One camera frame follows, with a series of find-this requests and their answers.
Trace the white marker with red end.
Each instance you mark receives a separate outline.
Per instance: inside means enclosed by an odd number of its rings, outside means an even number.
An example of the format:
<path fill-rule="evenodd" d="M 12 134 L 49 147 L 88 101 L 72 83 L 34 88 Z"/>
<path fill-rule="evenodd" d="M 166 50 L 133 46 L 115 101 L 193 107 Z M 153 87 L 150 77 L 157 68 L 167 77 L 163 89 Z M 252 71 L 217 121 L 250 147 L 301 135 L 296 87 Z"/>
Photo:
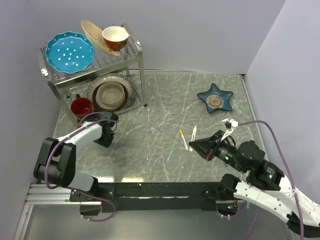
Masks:
<path fill-rule="evenodd" d="M 192 135 L 191 135 L 191 142 L 193 142 L 196 138 L 196 133 L 197 133 L 197 126 L 195 125 L 193 130 L 192 130 Z M 189 145 L 189 151 L 192 152 L 193 148 L 191 147 L 191 145 Z"/>

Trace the white marker with yellow end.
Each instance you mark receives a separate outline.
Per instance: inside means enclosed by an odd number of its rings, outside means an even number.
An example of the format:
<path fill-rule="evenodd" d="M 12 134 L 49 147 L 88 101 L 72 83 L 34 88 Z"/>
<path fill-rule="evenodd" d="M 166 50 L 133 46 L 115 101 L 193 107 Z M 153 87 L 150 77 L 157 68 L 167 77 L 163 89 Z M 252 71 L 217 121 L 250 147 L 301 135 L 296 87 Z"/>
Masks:
<path fill-rule="evenodd" d="M 181 136 L 181 139 L 182 139 L 184 148 L 185 148 L 185 150 L 188 152 L 188 151 L 189 151 L 189 147 L 188 147 L 188 144 L 187 144 L 187 142 L 186 142 L 184 133 L 183 133 L 183 131 L 182 131 L 181 129 L 179 130 L 179 133 L 180 133 L 180 136 Z"/>

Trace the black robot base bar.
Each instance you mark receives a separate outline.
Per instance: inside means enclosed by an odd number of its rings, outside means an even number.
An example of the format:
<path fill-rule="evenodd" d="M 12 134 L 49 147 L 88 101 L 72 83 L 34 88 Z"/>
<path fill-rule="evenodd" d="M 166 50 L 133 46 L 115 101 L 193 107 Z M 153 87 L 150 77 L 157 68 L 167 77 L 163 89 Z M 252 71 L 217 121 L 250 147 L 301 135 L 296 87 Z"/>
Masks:
<path fill-rule="evenodd" d="M 217 211 L 232 217 L 244 207 L 229 187 L 219 182 L 111 182 L 100 183 L 95 193 L 72 190 L 71 202 L 89 203 L 80 212 L 193 210 Z"/>

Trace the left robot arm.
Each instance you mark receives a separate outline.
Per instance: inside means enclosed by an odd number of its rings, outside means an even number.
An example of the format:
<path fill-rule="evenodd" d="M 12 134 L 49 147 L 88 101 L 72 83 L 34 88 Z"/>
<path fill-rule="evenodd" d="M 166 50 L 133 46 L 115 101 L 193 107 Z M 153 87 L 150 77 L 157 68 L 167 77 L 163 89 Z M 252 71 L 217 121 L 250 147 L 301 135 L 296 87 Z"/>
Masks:
<path fill-rule="evenodd" d="M 98 179 L 76 170 L 77 153 L 94 142 L 109 148 L 119 117 L 114 112 L 93 112 L 84 116 L 77 129 L 59 138 L 46 138 L 41 145 L 33 176 L 48 189 L 71 188 L 88 201 L 100 196 Z"/>

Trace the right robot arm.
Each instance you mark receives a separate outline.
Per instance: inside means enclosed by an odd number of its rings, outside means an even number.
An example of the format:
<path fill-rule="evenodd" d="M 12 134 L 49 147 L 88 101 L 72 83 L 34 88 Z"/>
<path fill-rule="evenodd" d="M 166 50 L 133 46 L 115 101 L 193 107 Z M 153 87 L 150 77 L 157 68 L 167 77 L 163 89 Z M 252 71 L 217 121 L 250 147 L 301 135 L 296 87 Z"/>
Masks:
<path fill-rule="evenodd" d="M 214 189 L 205 195 L 216 200 L 241 199 L 281 219 L 289 229 L 305 238 L 320 236 L 320 206 L 297 188 L 274 163 L 265 159 L 253 140 L 234 146 L 234 139 L 223 138 L 224 131 L 189 142 L 206 161 L 218 158 L 242 174 L 245 180 L 226 173 Z"/>

